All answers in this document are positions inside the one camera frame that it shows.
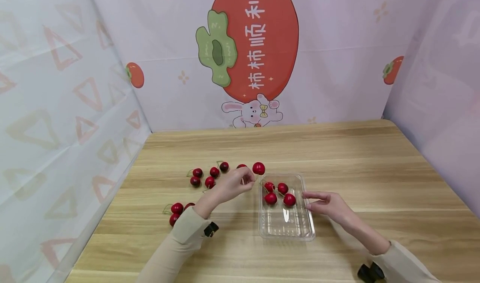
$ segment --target hand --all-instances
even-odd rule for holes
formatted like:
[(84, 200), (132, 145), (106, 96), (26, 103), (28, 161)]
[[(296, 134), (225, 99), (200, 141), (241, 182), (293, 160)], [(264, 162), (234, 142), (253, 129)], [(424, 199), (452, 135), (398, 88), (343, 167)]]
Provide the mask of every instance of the hand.
[(306, 208), (313, 213), (324, 214), (330, 217), (345, 230), (357, 226), (360, 222), (357, 214), (335, 192), (304, 191), (302, 197), (304, 199), (318, 199), (318, 201), (307, 204)]
[(230, 170), (222, 176), (211, 191), (206, 192), (195, 204), (193, 210), (207, 219), (212, 211), (221, 203), (230, 201), (255, 185), (255, 175), (248, 167)]
[(250, 191), (253, 185), (255, 185), (255, 175), (248, 167), (244, 166), (231, 170), (227, 175), (221, 177), (210, 193), (214, 195), (215, 201), (221, 204)]

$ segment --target bow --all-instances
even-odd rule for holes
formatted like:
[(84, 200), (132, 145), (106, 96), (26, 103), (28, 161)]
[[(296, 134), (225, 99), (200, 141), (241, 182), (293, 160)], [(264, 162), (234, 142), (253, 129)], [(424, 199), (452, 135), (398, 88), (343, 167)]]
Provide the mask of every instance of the bow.
[(268, 114), (265, 112), (267, 110), (268, 106), (266, 105), (260, 105), (260, 109), (262, 110), (262, 113), (260, 114), (260, 118), (266, 118), (268, 117)]

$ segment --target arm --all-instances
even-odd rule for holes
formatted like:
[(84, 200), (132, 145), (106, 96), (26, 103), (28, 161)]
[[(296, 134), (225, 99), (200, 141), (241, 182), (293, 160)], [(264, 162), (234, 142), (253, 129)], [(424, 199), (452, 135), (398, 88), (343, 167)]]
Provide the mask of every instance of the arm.
[(372, 255), (372, 260), (382, 269), (388, 282), (440, 282), (410, 251), (398, 242), (388, 241), (363, 222), (339, 194), (306, 191), (303, 193), (303, 198), (319, 199), (308, 204), (306, 208), (313, 213), (330, 217), (347, 233), (359, 240)]
[(255, 176), (247, 167), (231, 170), (220, 179), (195, 206), (181, 214), (170, 234), (140, 272), (136, 283), (173, 283), (183, 263), (202, 246), (203, 230), (210, 224), (207, 219), (212, 211), (219, 204), (251, 190), (254, 184)]

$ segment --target backdrop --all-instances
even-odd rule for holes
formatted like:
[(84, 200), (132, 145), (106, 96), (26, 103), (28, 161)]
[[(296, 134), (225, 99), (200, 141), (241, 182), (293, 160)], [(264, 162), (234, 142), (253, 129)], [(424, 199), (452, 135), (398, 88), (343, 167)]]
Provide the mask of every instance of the backdrop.
[(0, 282), (63, 282), (149, 134), (92, 0), (0, 0)]
[(480, 217), (480, 0), (427, 6), (385, 117)]
[(154, 131), (379, 119), (427, 2), (95, 1)]

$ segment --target cartoon rabbit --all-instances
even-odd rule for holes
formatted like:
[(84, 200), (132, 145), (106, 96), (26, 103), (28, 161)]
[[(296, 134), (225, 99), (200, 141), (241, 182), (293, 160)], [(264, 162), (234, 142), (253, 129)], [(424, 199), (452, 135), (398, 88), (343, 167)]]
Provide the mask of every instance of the cartoon rabbit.
[(225, 113), (240, 111), (241, 115), (233, 120), (235, 128), (262, 127), (269, 122), (283, 119), (283, 114), (277, 112), (280, 103), (277, 100), (268, 101), (263, 94), (258, 94), (256, 100), (249, 103), (225, 102), (222, 110)]

